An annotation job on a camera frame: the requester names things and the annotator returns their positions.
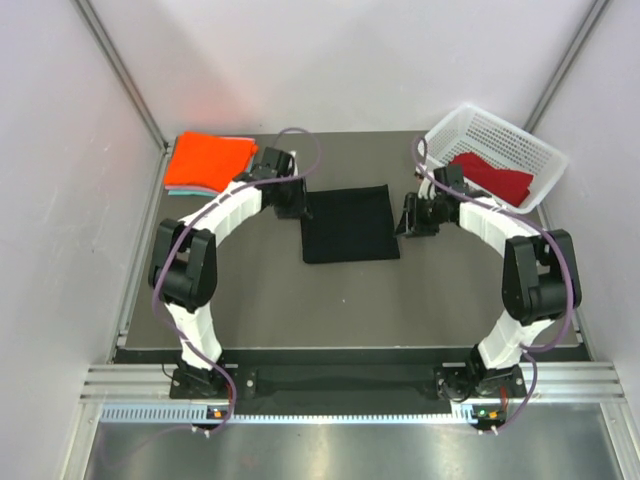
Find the black t shirt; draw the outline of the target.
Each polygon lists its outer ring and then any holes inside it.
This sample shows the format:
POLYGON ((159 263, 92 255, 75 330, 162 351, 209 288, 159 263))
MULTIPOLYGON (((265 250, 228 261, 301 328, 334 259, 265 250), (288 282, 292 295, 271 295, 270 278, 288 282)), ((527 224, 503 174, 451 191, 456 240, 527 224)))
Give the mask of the black t shirt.
POLYGON ((310 192, 301 220, 302 259, 310 265, 398 260, 386 184, 310 192))

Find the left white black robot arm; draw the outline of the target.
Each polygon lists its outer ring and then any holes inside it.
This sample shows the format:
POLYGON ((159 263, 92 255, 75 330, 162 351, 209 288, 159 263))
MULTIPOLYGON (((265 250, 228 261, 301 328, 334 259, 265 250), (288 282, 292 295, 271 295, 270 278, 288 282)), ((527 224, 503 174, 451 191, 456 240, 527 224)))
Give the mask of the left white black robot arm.
POLYGON ((148 282, 152 309, 181 343, 172 374, 174 398, 233 394, 229 375, 219 364, 223 348, 211 313, 218 285, 217 250, 235 229, 267 208, 281 219, 310 215, 306 182, 293 152, 265 148, 259 161, 213 200, 180 220, 165 219, 158 226, 148 282))

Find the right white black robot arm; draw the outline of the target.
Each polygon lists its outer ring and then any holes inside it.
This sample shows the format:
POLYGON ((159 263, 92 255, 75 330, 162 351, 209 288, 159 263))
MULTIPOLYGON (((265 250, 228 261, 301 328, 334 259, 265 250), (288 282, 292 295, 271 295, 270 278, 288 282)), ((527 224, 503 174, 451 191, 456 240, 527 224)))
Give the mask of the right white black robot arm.
POLYGON ((460 387, 467 396, 487 396, 513 379, 542 331, 580 304, 572 238, 564 230, 541 229, 487 193, 470 189, 458 165, 437 168, 420 180, 419 190, 404 198, 396 235, 435 236, 441 225, 454 224, 503 260, 503 311, 472 348, 462 376, 441 384, 443 394, 460 387))

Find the white plastic basket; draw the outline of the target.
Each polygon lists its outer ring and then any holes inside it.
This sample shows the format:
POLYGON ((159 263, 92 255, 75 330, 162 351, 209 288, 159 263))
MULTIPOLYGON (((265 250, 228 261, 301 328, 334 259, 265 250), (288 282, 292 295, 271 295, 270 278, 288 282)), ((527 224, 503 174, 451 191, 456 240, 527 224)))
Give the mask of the white plastic basket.
POLYGON ((459 154, 474 153, 495 168, 531 174, 528 196, 519 206, 506 206, 518 214, 534 210, 569 165, 569 158, 558 149, 469 103, 447 114, 424 140, 426 145, 417 151, 432 166, 445 166, 459 154))

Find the red t shirt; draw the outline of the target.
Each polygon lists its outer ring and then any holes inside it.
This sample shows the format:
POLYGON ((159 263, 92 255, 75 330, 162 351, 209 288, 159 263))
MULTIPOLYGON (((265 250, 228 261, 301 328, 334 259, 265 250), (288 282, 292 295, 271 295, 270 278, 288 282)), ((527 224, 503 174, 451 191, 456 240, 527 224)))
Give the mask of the red t shirt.
POLYGON ((519 207, 530 194, 534 179, 530 173, 494 167, 473 152, 455 156, 451 164, 460 166, 468 180, 511 206, 519 207))

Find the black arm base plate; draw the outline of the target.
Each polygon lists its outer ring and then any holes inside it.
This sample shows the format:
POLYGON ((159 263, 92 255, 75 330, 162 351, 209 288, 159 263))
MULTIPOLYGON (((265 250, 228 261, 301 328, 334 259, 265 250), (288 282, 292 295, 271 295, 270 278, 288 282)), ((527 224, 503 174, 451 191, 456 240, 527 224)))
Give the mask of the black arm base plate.
POLYGON ((485 370, 468 348, 228 349, 223 373, 180 362, 169 396, 236 399, 246 415, 444 413, 452 400, 525 395, 519 367, 485 370))

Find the right aluminium corner post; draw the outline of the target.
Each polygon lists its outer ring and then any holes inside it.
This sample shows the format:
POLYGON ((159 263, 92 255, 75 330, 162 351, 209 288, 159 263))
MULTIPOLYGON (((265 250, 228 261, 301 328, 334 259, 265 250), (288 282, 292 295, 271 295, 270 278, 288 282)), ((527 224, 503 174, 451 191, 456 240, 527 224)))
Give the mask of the right aluminium corner post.
POLYGON ((523 125, 523 129, 526 132, 533 133, 539 126, 551 106, 554 97, 561 89, 561 86, 569 76, 580 54, 585 49, 591 35, 606 15, 606 11, 611 3, 611 0, 594 0, 589 3, 586 13, 579 21, 575 32, 571 35, 566 48, 560 55, 556 66, 523 125))

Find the aluminium corner post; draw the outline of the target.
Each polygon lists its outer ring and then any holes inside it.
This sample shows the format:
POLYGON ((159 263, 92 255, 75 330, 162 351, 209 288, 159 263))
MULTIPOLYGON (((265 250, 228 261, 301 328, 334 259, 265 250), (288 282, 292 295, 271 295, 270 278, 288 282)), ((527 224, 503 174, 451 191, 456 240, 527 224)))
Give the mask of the aluminium corner post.
POLYGON ((526 132, 533 133, 539 126, 551 106, 554 97, 561 89, 561 86, 569 76, 580 54, 585 49, 591 35, 606 15, 606 11, 611 3, 611 0, 594 0, 589 3, 586 13, 579 21, 575 32, 571 35, 566 48, 560 55, 556 66, 523 125, 523 129, 526 132))
POLYGON ((161 151, 166 151, 169 142, 163 135, 157 121, 151 113, 147 102, 144 100, 138 85, 129 68, 126 66, 122 55, 109 34, 108 29, 105 27, 93 2, 89 0, 72 0, 71 4, 86 25, 98 49, 112 70, 112 73, 115 75, 117 82, 123 89, 133 109, 142 121, 153 143, 161 151))

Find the aluminium frame rail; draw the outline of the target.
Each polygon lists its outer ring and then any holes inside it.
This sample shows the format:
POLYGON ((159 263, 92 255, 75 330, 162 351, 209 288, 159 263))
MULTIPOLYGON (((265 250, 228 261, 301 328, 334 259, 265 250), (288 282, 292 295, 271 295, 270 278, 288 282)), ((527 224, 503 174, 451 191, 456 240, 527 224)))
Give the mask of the aluminium frame rail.
MULTIPOLYGON (((171 396, 169 365, 106 365, 90 367, 81 390, 83 401, 151 402, 205 401, 171 396)), ((461 399, 493 402, 499 390, 469 392, 460 365, 267 365, 229 367, 238 398, 250 401, 276 394, 302 395, 308 402, 347 396, 367 400, 380 397, 402 400, 461 399)), ((622 402, 625 395, 614 367, 598 362, 523 363, 506 383, 507 397, 521 401, 527 393, 534 402, 608 403, 622 402)))

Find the left aluminium corner post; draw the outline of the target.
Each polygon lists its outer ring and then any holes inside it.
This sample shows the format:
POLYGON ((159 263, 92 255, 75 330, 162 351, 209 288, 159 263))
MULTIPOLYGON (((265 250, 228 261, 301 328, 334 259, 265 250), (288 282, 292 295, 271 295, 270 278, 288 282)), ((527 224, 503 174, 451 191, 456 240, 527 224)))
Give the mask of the left aluminium corner post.
POLYGON ((71 4, 86 25, 98 49, 112 70, 112 73, 115 75, 117 82, 123 89, 133 109, 142 121, 153 143, 161 151, 166 151, 169 142, 163 135, 157 121, 151 113, 147 102, 144 100, 138 85, 129 68, 126 66, 122 55, 109 34, 108 29, 105 27, 93 2, 89 0, 72 0, 71 4))

